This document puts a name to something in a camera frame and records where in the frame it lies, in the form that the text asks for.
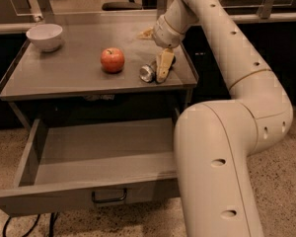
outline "gray tabletop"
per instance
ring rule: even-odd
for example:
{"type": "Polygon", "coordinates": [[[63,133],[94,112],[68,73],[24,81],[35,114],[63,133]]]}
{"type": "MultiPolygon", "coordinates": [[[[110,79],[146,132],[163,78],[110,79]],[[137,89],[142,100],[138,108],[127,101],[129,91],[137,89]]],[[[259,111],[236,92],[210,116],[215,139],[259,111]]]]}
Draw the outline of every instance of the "gray tabletop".
{"type": "Polygon", "coordinates": [[[165,83],[139,78],[140,67],[162,50],[152,40],[137,37],[156,19],[154,11],[56,16],[55,23],[63,27],[64,46],[42,53],[30,44],[0,98],[19,101],[195,87],[197,75],[181,46],[175,49],[177,62],[165,83]],[[112,46],[125,55],[124,68],[117,74],[104,72],[100,62],[103,49],[112,46]]]}

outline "black cable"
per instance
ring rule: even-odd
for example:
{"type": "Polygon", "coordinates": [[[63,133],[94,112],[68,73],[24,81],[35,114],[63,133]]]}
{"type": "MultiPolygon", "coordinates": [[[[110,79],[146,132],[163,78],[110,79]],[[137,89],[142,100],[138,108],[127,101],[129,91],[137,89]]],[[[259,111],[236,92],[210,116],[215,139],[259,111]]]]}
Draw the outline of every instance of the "black cable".
{"type": "Polygon", "coordinates": [[[48,237],[53,237],[53,227],[55,225],[55,222],[58,218],[58,215],[59,213],[56,212],[56,213],[52,213],[50,215],[50,220],[49,220],[49,234],[48,234],[48,237]]]}
{"type": "MultiPolygon", "coordinates": [[[[32,231],[34,230],[34,228],[36,228],[37,224],[38,224],[38,221],[39,221],[39,218],[40,218],[40,214],[37,215],[37,220],[36,222],[33,224],[33,226],[31,227],[31,229],[25,234],[25,235],[22,235],[22,237],[27,237],[30,235],[30,233],[32,233],[32,231]]],[[[3,230],[2,230],[2,236],[3,237],[7,237],[7,228],[8,228],[8,225],[11,221],[12,217],[9,217],[8,220],[6,221],[6,223],[4,224],[4,227],[3,227],[3,230]]]]}

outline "drawer handle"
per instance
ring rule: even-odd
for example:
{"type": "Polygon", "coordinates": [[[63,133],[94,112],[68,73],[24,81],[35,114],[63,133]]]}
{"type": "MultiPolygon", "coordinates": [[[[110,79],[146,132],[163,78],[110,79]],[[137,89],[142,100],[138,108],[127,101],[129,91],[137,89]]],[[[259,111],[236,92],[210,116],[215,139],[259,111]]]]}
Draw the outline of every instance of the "drawer handle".
{"type": "Polygon", "coordinates": [[[96,199],[96,193],[92,192],[92,202],[93,203],[107,203],[107,202],[116,202],[116,201],[123,201],[127,197],[127,188],[123,189],[122,197],[116,198],[109,198],[109,199],[96,199]]]}

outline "office chair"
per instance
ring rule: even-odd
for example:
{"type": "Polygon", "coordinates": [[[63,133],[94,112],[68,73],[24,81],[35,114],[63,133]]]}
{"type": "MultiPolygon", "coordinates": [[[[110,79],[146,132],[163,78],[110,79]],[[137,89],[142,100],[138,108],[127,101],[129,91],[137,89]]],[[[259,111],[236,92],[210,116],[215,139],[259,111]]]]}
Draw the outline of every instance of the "office chair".
{"type": "Polygon", "coordinates": [[[134,0],[128,2],[109,2],[102,6],[104,11],[117,11],[117,10],[142,10],[142,9],[156,9],[157,0],[142,0],[141,4],[135,3],[134,0]]]}

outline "drawer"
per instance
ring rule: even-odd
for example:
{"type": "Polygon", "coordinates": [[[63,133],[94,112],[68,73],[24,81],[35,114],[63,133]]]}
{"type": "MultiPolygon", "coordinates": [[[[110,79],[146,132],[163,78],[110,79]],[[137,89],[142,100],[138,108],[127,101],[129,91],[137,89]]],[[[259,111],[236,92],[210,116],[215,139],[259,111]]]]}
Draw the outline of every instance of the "drawer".
{"type": "Polygon", "coordinates": [[[0,208],[21,216],[179,195],[170,118],[64,127],[36,119],[0,208]]]}

